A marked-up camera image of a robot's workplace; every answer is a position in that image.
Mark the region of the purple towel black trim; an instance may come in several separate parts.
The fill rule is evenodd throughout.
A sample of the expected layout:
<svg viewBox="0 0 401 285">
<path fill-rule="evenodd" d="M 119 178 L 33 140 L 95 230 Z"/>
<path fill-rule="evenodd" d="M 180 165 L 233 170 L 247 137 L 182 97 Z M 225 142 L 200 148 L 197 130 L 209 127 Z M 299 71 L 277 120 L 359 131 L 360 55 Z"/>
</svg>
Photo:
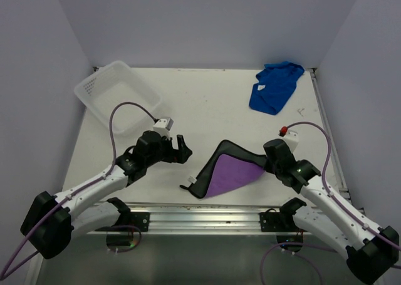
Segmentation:
<svg viewBox="0 0 401 285">
<path fill-rule="evenodd" d="M 223 140 L 190 185 L 180 188 L 197 199 L 225 194 L 257 181 L 265 173 L 266 162 L 267 156 Z"/>
</svg>

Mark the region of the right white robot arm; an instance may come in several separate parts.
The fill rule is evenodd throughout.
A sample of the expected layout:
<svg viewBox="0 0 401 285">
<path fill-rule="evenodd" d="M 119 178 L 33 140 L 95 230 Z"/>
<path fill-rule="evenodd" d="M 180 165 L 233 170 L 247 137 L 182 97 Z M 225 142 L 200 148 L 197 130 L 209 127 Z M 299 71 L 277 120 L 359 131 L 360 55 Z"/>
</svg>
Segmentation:
<svg viewBox="0 0 401 285">
<path fill-rule="evenodd" d="M 281 206 L 282 228 L 297 227 L 319 238 L 346 260 L 364 284 L 374 284 L 398 262 L 400 236 L 394 228 L 381 227 L 354 208 L 312 163 L 296 160 L 284 140 L 268 141 L 263 148 L 267 167 L 300 195 Z"/>
</svg>

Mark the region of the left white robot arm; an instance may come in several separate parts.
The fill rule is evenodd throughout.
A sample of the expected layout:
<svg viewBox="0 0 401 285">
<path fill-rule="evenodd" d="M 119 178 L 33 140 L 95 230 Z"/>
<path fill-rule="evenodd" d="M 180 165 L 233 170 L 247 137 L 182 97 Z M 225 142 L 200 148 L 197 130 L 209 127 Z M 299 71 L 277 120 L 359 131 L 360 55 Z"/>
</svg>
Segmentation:
<svg viewBox="0 0 401 285">
<path fill-rule="evenodd" d="M 73 222 L 102 198 L 122 190 L 145 176 L 159 162 L 184 164 L 192 155 L 182 135 L 172 139 L 148 130 L 112 164 L 91 180 L 55 195 L 44 191 L 31 204 L 21 233 L 45 258 L 60 254 L 70 243 L 77 227 Z"/>
</svg>

